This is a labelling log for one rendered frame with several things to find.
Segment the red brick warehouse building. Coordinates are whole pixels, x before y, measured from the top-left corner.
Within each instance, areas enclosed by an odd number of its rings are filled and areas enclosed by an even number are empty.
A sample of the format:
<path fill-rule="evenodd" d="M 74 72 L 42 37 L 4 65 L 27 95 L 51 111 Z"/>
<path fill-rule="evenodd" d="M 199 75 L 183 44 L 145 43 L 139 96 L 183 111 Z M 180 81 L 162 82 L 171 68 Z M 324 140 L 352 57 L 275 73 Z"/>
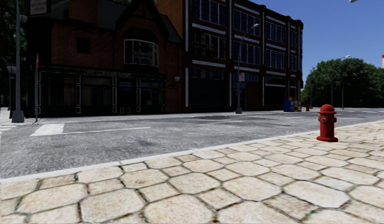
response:
<path fill-rule="evenodd" d="M 303 23 L 250 0 L 158 0 L 182 41 L 184 112 L 237 108 L 238 54 L 243 111 L 284 108 L 301 98 Z"/>

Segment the red brick pub building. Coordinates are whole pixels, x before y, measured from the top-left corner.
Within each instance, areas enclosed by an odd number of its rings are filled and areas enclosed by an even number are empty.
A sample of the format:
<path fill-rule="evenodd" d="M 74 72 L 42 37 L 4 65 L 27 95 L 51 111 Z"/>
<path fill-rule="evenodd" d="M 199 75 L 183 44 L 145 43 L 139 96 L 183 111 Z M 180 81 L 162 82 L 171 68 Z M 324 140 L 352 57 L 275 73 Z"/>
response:
<path fill-rule="evenodd" d="M 27 118 L 172 114 L 182 108 L 182 41 L 153 0 L 62 0 L 26 23 Z"/>

